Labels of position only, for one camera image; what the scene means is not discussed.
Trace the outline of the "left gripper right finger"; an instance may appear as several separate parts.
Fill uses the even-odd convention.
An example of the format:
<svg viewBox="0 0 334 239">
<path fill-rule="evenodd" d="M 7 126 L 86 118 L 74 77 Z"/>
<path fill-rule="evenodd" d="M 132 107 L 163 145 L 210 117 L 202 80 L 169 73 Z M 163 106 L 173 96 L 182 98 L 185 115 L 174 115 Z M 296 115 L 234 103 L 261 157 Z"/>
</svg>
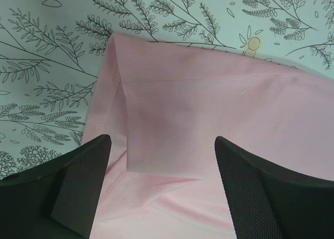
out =
<svg viewBox="0 0 334 239">
<path fill-rule="evenodd" d="M 333 182 L 214 143 L 237 238 L 333 238 Z"/>
</svg>

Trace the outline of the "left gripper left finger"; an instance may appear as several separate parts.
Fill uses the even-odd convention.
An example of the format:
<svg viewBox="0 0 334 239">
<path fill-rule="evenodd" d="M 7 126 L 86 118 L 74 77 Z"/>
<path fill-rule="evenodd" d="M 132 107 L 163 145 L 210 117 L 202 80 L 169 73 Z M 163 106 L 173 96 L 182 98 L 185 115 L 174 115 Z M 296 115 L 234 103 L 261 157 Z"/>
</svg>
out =
<svg viewBox="0 0 334 239">
<path fill-rule="evenodd" d="M 1 180 L 1 238 L 89 238 L 111 151 L 109 135 Z"/>
</svg>

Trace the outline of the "pink t shirt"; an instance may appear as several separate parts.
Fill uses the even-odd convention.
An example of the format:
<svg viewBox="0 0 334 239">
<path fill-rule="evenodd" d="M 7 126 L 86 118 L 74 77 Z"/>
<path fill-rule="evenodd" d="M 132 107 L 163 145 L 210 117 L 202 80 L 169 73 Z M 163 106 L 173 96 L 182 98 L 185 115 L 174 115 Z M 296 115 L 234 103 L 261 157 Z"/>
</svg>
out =
<svg viewBox="0 0 334 239">
<path fill-rule="evenodd" d="M 235 238 L 218 136 L 333 179 L 333 81 L 220 51 L 110 38 L 83 142 L 108 134 L 91 238 Z"/>
</svg>

